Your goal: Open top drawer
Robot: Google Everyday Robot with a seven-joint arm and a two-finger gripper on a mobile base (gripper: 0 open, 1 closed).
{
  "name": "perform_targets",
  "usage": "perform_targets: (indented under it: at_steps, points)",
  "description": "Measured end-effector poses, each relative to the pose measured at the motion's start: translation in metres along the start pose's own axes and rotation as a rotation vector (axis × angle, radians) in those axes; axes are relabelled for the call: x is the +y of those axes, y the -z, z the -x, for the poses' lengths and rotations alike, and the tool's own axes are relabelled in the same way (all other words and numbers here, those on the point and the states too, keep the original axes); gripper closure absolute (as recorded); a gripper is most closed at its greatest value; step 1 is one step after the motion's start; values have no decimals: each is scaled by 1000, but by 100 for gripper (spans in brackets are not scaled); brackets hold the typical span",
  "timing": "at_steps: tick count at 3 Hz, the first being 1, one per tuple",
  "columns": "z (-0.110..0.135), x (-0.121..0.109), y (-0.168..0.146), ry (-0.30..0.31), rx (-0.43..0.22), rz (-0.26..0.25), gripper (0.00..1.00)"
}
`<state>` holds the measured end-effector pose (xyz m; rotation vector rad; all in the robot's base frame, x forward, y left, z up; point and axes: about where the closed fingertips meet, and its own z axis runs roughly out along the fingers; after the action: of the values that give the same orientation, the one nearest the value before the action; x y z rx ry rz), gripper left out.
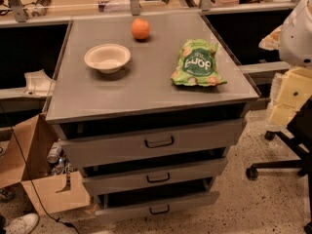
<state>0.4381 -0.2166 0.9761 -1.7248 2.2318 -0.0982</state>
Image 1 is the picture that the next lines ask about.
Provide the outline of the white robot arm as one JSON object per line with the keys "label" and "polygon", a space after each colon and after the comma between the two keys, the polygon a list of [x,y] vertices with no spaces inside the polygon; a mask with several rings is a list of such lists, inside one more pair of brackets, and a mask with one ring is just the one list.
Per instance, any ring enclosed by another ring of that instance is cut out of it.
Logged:
{"label": "white robot arm", "polygon": [[280,60],[291,66],[285,74],[276,73],[271,85],[266,128],[278,132],[312,97],[312,0],[301,0],[259,47],[277,50]]}

